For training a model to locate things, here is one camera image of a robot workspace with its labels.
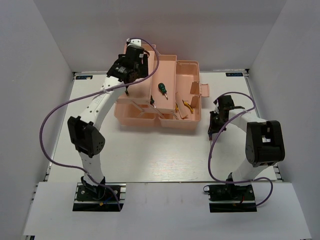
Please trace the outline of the green stubby screwdriver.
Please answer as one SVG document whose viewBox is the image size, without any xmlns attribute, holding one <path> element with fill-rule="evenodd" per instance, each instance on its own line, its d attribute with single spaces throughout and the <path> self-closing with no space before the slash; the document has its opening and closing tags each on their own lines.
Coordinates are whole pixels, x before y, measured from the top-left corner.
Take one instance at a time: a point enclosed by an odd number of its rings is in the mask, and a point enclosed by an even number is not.
<svg viewBox="0 0 320 240">
<path fill-rule="evenodd" d="M 153 107 L 156 107 L 156 105 L 155 105 L 155 100 L 154 100 L 154 98 L 153 98 L 153 96 L 151 95 L 150 96 L 150 102 L 149 102 Z"/>
<path fill-rule="evenodd" d="M 165 98 L 168 100 L 167 90 L 166 90 L 165 85 L 164 85 L 162 82 L 160 82 L 160 83 L 158 84 L 158 89 L 159 89 L 159 91 L 161 92 L 161 94 L 162 94 L 163 96 L 165 96 Z"/>
</svg>

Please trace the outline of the pink plastic tool box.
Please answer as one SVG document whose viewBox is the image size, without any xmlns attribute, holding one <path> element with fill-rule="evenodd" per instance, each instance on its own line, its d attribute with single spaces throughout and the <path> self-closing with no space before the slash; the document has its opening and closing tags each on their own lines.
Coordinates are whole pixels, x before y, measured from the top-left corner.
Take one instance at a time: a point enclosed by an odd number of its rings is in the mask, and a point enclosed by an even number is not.
<svg viewBox="0 0 320 240">
<path fill-rule="evenodd" d="M 128 87 L 129 96 L 124 93 L 118 98 L 114 116 L 123 126 L 194 130 L 202 118 L 202 98 L 210 95 L 209 85 L 200 81 L 199 63 L 178 60 L 176 55 L 156 54 L 155 45 L 142 47 L 150 54 L 148 70 L 153 75 Z M 168 100 L 158 89 L 159 83 L 165 85 Z M 151 95 L 155 107 L 150 104 Z M 193 113 L 182 100 L 192 106 Z"/>
</svg>

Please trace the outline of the yellow long-nose pliers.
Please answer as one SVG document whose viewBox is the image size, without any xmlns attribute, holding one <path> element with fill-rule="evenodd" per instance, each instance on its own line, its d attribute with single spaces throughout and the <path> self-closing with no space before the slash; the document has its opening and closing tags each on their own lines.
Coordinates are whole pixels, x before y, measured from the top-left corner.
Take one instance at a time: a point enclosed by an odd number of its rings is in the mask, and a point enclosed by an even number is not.
<svg viewBox="0 0 320 240">
<path fill-rule="evenodd" d="M 187 101 L 182 100 L 182 102 L 184 106 L 187 107 L 190 110 L 190 112 L 193 114 L 194 113 L 193 107 Z"/>
</svg>

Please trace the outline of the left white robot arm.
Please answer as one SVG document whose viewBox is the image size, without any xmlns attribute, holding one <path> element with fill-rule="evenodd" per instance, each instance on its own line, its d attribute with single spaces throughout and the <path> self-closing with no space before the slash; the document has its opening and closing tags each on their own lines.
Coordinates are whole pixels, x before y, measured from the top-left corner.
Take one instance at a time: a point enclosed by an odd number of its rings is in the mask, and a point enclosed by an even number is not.
<svg viewBox="0 0 320 240">
<path fill-rule="evenodd" d="M 125 53 L 119 54 L 107 71 L 101 87 L 102 93 L 94 97 L 79 116 L 71 116 L 67 121 L 71 143 L 78 151 L 82 166 L 86 170 L 81 182 L 96 200 L 103 198 L 106 193 L 103 185 L 106 180 L 100 161 L 100 152 L 106 141 L 100 133 L 101 125 L 113 104 L 127 89 L 122 86 L 148 76 L 149 55 L 140 40 L 130 41 Z"/>
</svg>

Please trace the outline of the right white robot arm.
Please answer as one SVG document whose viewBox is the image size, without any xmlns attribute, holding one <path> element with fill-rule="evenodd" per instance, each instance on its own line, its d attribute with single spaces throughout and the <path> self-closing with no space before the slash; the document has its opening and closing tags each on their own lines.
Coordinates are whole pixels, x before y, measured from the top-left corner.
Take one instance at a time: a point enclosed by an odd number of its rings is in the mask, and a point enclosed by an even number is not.
<svg viewBox="0 0 320 240">
<path fill-rule="evenodd" d="M 215 101 L 215 110 L 210 113 L 210 126 L 208 135 L 215 137 L 208 157 L 208 172 L 215 181 L 228 184 L 226 195 L 236 200 L 244 193 L 244 187 L 258 180 L 257 176 L 270 166 L 274 166 L 285 158 L 285 146 L 282 127 L 277 120 L 265 120 L 252 114 L 256 107 L 246 109 L 236 106 L 232 96 L 223 94 Z M 228 124 L 233 124 L 246 133 L 245 159 L 241 165 L 230 173 L 229 181 L 218 180 L 211 172 L 211 159 L 214 146 Z"/>
</svg>

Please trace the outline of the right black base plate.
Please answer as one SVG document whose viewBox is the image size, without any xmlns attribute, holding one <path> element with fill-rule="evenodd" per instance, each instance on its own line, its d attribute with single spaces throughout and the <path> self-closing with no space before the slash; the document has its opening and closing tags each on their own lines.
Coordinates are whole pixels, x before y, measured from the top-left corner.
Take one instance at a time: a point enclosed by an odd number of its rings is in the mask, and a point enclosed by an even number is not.
<svg viewBox="0 0 320 240">
<path fill-rule="evenodd" d="M 257 212 L 252 185 L 211 184 L 203 187 L 208 195 L 211 213 L 253 213 Z"/>
</svg>

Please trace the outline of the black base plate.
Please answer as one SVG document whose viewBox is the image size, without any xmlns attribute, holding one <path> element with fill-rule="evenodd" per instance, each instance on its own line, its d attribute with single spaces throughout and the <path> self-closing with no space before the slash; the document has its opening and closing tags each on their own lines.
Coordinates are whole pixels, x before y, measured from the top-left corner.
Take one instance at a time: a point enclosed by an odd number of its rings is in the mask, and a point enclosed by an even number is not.
<svg viewBox="0 0 320 240">
<path fill-rule="evenodd" d="M 116 195 L 120 208 L 123 208 L 126 197 L 125 183 L 111 183 L 110 188 Z M 82 183 L 78 183 L 73 201 L 73 212 L 119 212 L 118 203 L 114 194 L 104 188 L 102 193 L 94 196 Z"/>
<path fill-rule="evenodd" d="M 253 213 L 257 212 L 252 185 L 211 184 L 203 187 L 208 195 L 211 213 Z"/>
</svg>

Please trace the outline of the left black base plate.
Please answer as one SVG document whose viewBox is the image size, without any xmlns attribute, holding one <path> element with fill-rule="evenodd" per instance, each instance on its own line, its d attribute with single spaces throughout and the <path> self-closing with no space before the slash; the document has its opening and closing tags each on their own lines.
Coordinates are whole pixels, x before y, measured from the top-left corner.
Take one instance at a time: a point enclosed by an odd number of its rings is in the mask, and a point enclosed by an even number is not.
<svg viewBox="0 0 320 240">
<path fill-rule="evenodd" d="M 116 195 L 120 208 L 123 208 L 126 197 L 125 183 L 111 183 L 110 188 Z M 119 212 L 118 203 L 114 194 L 104 188 L 102 193 L 94 196 L 82 183 L 78 183 L 73 201 L 73 212 Z"/>
</svg>

